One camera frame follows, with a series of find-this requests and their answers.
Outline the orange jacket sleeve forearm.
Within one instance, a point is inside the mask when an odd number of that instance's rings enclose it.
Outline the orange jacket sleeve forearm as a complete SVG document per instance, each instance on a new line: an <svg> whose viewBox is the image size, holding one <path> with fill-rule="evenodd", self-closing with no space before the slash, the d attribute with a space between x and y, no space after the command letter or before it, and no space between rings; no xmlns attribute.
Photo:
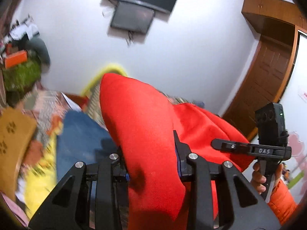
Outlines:
<svg viewBox="0 0 307 230"><path fill-rule="evenodd" d="M298 205L295 203L285 183L279 180L272 191L268 206L278 218L280 224L284 225L290 219Z"/></svg>

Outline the person right hand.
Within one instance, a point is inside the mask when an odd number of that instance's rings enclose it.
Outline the person right hand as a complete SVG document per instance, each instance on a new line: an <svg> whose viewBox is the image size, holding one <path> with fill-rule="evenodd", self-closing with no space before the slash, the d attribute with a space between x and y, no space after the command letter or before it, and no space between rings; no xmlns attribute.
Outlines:
<svg viewBox="0 0 307 230"><path fill-rule="evenodd" d="M273 188L277 186L277 184L279 183L281 179L283 167L284 165L281 163L278 165L275 171L275 184ZM262 194L266 191L266 188L263 185L266 182L266 178L265 176L261 174L260 168L261 168L261 165L259 161L253 165L252 180L250 183L259 194Z"/></svg>

